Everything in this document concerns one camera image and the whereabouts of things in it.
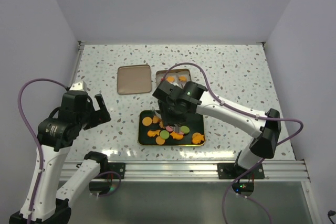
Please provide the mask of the silver metal tongs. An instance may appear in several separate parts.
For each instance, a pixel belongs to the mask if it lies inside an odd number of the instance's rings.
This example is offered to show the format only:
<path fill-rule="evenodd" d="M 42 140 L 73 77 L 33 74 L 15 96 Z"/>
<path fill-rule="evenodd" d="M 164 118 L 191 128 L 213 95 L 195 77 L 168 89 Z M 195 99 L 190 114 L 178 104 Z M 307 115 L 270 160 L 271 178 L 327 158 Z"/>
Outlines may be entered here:
<path fill-rule="evenodd" d="M 160 120 L 162 119 L 159 111 L 157 111 L 154 107 L 151 107 L 151 110 L 154 115 L 156 115 Z M 181 131 L 181 127 L 179 125 L 174 124 L 173 126 L 170 125 L 170 127 L 173 129 L 174 132 L 183 135 L 183 132 Z"/>

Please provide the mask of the orange dotted round cookie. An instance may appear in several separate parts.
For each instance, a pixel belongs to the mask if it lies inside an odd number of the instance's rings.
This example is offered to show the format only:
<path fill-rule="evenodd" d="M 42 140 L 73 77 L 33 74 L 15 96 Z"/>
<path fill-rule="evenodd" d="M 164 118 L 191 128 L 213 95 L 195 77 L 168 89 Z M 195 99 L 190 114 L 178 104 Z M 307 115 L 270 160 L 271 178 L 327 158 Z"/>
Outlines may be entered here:
<path fill-rule="evenodd" d="M 144 126 L 150 126 L 152 124 L 152 118 L 149 116 L 146 116 L 142 119 L 142 124 Z"/>

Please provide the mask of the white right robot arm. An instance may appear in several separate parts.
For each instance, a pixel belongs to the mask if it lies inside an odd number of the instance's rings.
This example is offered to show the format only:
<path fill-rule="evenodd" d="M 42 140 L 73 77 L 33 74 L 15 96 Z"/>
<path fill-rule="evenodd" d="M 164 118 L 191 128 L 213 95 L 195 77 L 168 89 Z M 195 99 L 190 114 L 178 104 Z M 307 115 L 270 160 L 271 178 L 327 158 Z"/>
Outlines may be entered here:
<path fill-rule="evenodd" d="M 251 142 L 236 159 L 234 172 L 246 178 L 262 158 L 272 159 L 281 132 L 279 111 L 253 110 L 222 99 L 205 86 L 188 81 L 184 87 L 162 81 L 153 92 L 162 121 L 169 126 L 181 126 L 189 116 L 213 117 L 239 128 L 251 137 Z"/>

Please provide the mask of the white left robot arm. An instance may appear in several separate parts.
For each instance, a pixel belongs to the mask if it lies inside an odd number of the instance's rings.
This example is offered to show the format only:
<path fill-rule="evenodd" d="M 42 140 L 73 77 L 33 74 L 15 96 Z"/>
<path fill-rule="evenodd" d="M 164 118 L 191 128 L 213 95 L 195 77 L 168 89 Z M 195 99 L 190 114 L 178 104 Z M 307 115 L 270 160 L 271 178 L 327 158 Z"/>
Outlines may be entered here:
<path fill-rule="evenodd" d="M 38 126 L 36 165 L 30 189 L 20 211 L 9 223 L 68 223 L 71 206 L 92 179 L 109 172 L 105 154 L 90 151 L 78 170 L 59 187 L 62 167 L 81 130 L 88 130 L 111 120 L 101 94 L 95 95 L 99 110 L 85 91 L 69 90 L 63 94 L 58 117 L 48 117 Z"/>

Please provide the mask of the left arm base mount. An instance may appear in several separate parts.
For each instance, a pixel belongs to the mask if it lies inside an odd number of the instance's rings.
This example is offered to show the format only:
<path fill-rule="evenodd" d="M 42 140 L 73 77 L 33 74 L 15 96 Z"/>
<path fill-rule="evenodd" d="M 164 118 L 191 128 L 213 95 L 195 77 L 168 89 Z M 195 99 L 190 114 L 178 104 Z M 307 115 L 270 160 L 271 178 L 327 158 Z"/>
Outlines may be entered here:
<path fill-rule="evenodd" d="M 125 163 L 108 163 L 107 172 L 118 173 L 121 179 L 124 179 L 126 171 L 125 167 Z M 118 176 L 116 174 L 108 173 L 107 175 L 104 175 L 103 178 L 112 181 L 114 179 L 118 179 Z"/>

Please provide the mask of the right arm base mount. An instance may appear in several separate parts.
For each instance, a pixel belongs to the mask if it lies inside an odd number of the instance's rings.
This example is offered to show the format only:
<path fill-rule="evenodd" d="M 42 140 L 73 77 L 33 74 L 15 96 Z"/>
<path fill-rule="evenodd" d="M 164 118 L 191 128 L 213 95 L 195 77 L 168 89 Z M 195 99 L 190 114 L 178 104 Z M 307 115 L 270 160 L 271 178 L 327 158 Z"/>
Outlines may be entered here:
<path fill-rule="evenodd" d="M 218 163 L 217 172 L 219 179 L 235 179 L 246 171 L 244 168 L 236 166 L 234 163 Z M 242 177 L 242 179 L 264 179 L 265 173 L 262 165 Z"/>

